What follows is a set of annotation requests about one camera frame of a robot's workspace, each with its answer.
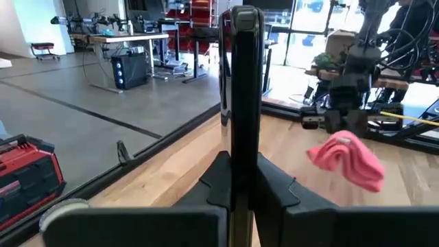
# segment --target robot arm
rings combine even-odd
[[[359,2],[364,12],[364,22],[349,51],[343,73],[331,82],[329,100],[324,110],[306,107],[300,110],[304,128],[308,123],[324,122],[329,133],[350,130],[359,137],[365,135],[370,117],[366,104],[376,73],[376,63],[381,58],[377,32],[383,15],[395,3],[395,0]],[[318,124],[312,125],[312,128],[318,128]]]

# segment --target white wall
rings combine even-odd
[[[0,5],[0,51],[18,56],[27,56],[26,45],[14,0],[1,0]]]
[[[27,57],[33,58],[31,43],[50,42],[55,45],[51,50],[53,53],[66,54],[60,27],[50,23],[56,15],[54,0],[14,0],[14,4],[25,42],[29,47]]]
[[[55,11],[57,16],[66,16],[66,12],[64,10],[64,4],[62,0],[54,0]],[[64,47],[67,53],[72,53],[75,51],[73,45],[71,44],[70,35],[67,31],[67,27],[64,25],[58,26],[61,30],[62,41],[64,43]]]

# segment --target computer tower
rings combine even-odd
[[[111,57],[116,87],[132,89],[147,82],[145,54],[124,54]]]

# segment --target yellow cable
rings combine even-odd
[[[387,112],[380,112],[382,115],[386,115],[389,117],[397,117],[399,119],[409,119],[409,120],[413,120],[413,121],[418,121],[420,123],[423,124],[430,124],[433,126],[438,126],[439,127],[439,123],[433,122],[433,121],[428,121],[428,120],[424,120],[424,119],[417,119],[415,117],[408,117],[408,116],[402,116],[402,115],[398,115],[398,114],[393,114],[393,113],[387,113]]]

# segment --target white desk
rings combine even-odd
[[[115,37],[105,37],[105,36],[88,36],[83,34],[72,34],[72,38],[78,38],[84,40],[86,42],[90,42],[93,44],[95,53],[98,57],[98,62],[100,64],[104,63],[104,55],[102,53],[102,44],[104,43],[120,43],[120,42],[130,42],[130,41],[147,41],[148,51],[147,51],[147,59],[150,64],[150,75],[153,78],[158,78],[162,80],[167,80],[166,77],[158,76],[154,73],[154,57],[153,57],[153,46],[152,41],[156,39],[169,38],[168,34],[134,34],[134,35],[121,35]],[[98,85],[91,82],[88,82],[91,86],[95,86],[100,89],[104,89],[107,91],[111,91],[113,93],[123,93],[122,90],[115,89],[110,86],[110,82],[106,75],[103,76],[104,85]]]

